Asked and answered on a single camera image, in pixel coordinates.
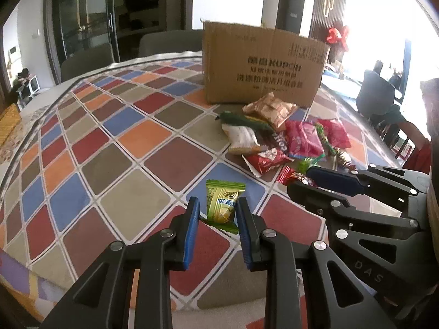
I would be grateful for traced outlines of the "green yellow snack packet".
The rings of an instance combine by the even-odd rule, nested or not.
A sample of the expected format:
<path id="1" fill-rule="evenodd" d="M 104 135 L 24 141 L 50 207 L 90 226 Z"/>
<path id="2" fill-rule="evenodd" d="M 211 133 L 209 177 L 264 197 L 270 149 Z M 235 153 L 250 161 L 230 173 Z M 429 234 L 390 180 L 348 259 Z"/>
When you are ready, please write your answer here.
<path id="1" fill-rule="evenodd" d="M 233 235 L 239 233 L 235 223 L 235 206 L 239 196 L 245 192 L 246 185 L 241 182 L 207 180 L 206 217 L 201 221 Z"/>

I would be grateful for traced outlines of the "gold wrapped candy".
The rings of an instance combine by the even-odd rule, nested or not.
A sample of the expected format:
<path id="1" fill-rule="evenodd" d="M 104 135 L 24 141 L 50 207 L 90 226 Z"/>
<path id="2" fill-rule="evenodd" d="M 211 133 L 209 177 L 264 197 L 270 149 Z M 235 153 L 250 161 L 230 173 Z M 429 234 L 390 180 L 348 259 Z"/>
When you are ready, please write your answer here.
<path id="1" fill-rule="evenodd" d="M 356 170 L 356 165 L 345 150 L 335 147 L 334 151 L 337 167 L 340 169 L 346 169 L 348 172 Z"/>

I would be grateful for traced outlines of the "dark wooden chair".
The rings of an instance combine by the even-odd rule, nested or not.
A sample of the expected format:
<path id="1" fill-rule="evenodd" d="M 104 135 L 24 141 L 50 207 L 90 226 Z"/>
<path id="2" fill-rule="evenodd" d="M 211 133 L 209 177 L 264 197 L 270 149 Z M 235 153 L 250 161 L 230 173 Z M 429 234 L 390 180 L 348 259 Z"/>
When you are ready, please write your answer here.
<path id="1" fill-rule="evenodd" d="M 415 145 L 414 151 L 407 158 L 403 168 L 429 173 L 432 164 L 431 141 L 422 134 L 415 124 L 407 121 L 402 116 L 398 105 L 391 106 L 388 112 L 383 115 L 371 116 L 371 122 L 375 131 L 379 134 L 388 129 L 384 136 L 384 142 L 389 148 L 396 143 L 399 131 L 403 131 Z"/>

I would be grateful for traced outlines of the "dark brown snack packet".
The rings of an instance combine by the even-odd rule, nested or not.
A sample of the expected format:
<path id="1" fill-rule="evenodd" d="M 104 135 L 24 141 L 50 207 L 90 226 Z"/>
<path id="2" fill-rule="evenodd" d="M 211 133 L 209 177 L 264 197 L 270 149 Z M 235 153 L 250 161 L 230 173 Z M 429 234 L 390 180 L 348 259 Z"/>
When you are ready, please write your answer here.
<path id="1" fill-rule="evenodd" d="M 284 155 L 289 154 L 289 141 L 286 132 L 274 132 L 272 134 L 273 143 L 277 149 L 280 149 Z"/>

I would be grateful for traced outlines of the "grey chair right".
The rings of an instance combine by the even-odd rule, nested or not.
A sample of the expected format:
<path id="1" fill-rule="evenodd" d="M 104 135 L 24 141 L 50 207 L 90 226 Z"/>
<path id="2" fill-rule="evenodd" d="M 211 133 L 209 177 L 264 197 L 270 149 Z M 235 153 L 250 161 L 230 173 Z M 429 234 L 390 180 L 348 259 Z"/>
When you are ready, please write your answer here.
<path id="1" fill-rule="evenodd" d="M 384 115 L 394 105 L 395 88 L 373 70 L 366 70 L 356 98 L 357 111 L 364 117 Z"/>

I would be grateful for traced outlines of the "white snack packet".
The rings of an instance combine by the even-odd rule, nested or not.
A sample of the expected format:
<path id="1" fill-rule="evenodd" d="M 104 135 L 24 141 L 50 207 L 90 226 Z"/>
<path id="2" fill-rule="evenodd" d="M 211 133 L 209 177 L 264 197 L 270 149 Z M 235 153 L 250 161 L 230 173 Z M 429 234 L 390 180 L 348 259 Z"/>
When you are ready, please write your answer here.
<path id="1" fill-rule="evenodd" d="M 247 126 L 222 124 L 222 130 L 229 139 L 229 152 L 235 155 L 250 155 L 267 151 L 267 145 L 260 145 L 254 130 Z"/>

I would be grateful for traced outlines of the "colourful diamond pattern tablecloth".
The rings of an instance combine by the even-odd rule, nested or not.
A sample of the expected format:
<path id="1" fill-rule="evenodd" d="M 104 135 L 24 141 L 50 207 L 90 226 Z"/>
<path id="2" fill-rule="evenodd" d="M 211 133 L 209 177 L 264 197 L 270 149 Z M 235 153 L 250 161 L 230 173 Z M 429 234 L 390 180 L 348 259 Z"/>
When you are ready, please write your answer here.
<path id="1" fill-rule="evenodd" d="M 327 240 L 324 220 L 288 199 L 276 178 L 255 177 L 216 117 L 240 104 L 209 104 L 201 52 L 123 63 L 66 82 L 34 101 L 43 125 L 1 164 L 1 284 L 40 325 L 112 241 L 146 241 L 184 213 L 206 214 L 206 181 L 245 183 L 250 210 L 294 242 Z M 290 118 L 338 119 L 358 170 L 400 166 L 360 116 L 320 89 Z M 200 223 L 187 272 L 170 273 L 175 328 L 263 328 L 265 273 L 251 273 L 238 235 Z"/>

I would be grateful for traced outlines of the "red bow decoration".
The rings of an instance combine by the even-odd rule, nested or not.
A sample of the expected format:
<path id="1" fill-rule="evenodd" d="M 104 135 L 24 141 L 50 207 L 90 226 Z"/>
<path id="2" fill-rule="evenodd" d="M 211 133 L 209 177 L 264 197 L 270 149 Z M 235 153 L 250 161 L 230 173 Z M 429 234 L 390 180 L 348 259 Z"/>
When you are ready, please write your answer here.
<path id="1" fill-rule="evenodd" d="M 340 30 L 336 27 L 332 27 L 328 30 L 326 41 L 330 45 L 340 45 L 344 51 L 348 51 L 348 36 L 349 28 L 347 25 L 343 26 Z"/>

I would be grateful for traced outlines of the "brown cardboard box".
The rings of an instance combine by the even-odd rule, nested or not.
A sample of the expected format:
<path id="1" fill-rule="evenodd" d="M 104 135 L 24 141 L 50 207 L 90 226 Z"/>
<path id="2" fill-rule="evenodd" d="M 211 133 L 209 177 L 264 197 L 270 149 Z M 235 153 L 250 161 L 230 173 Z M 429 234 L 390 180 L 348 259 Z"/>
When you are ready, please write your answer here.
<path id="1" fill-rule="evenodd" d="M 206 100 L 249 104 L 268 93 L 303 109 L 319 90 L 330 48 L 286 30 L 205 22 Z"/>

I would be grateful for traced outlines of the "patterned placemat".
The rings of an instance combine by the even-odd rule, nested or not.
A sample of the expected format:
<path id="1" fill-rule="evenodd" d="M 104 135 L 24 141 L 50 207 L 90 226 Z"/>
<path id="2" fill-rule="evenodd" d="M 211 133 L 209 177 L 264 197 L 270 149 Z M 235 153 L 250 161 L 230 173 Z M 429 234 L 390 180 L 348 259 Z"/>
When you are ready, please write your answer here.
<path id="1" fill-rule="evenodd" d="M 1 146 L 1 164 L 10 162 L 27 136 L 33 134 L 43 125 L 48 109 L 49 105 L 46 105 L 32 111 L 26 111 L 25 109 L 22 111 L 20 114 L 22 116 L 21 121 L 15 126 Z"/>

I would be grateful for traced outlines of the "woven yellow tissue box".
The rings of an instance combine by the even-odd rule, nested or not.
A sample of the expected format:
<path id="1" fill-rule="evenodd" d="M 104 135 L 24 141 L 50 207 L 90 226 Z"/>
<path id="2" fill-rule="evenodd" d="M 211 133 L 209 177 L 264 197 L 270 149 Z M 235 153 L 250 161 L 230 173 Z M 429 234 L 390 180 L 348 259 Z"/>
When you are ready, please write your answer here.
<path id="1" fill-rule="evenodd" d="M 21 119 L 19 108 L 15 103 L 4 109 L 0 116 L 0 146 L 4 144 Z"/>

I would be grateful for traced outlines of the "grey dining chair left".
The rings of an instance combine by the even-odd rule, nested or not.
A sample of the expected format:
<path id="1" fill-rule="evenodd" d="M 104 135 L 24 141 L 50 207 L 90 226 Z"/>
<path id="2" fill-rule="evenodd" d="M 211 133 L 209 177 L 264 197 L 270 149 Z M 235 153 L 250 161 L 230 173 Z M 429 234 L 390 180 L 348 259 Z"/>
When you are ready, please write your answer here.
<path id="1" fill-rule="evenodd" d="M 114 61 L 110 43 L 78 51 L 61 64 L 61 81 L 65 82 L 92 70 L 109 66 Z"/>

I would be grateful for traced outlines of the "grey dining chair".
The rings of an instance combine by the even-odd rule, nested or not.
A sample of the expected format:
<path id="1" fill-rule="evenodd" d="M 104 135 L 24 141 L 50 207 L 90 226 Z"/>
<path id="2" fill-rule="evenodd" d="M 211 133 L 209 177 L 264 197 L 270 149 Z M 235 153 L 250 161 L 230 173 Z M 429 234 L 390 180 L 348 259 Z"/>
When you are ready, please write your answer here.
<path id="1" fill-rule="evenodd" d="M 114 61 L 110 43 L 78 51 L 61 64 L 61 81 L 65 82 L 92 70 L 109 66 Z"/>
<path id="2" fill-rule="evenodd" d="M 149 33 L 141 38 L 138 56 L 202 50 L 203 30 L 169 30 Z"/>

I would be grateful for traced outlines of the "grey dining chair middle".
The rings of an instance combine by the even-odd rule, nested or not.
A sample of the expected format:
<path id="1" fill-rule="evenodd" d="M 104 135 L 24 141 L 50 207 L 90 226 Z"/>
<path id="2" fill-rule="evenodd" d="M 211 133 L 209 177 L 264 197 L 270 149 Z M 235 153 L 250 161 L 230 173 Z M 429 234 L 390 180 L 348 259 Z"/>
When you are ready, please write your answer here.
<path id="1" fill-rule="evenodd" d="M 141 38 L 138 56 L 202 50 L 203 30 L 169 30 L 149 33 Z"/>

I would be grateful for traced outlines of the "black glass sliding door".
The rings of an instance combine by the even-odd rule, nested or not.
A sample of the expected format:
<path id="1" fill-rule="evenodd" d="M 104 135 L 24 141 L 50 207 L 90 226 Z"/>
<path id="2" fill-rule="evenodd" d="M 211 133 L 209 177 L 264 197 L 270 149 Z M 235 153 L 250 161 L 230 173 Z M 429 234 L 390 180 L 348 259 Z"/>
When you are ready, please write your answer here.
<path id="1" fill-rule="evenodd" d="M 61 63 L 83 50 L 115 42 L 114 0 L 53 0 L 52 8 Z"/>

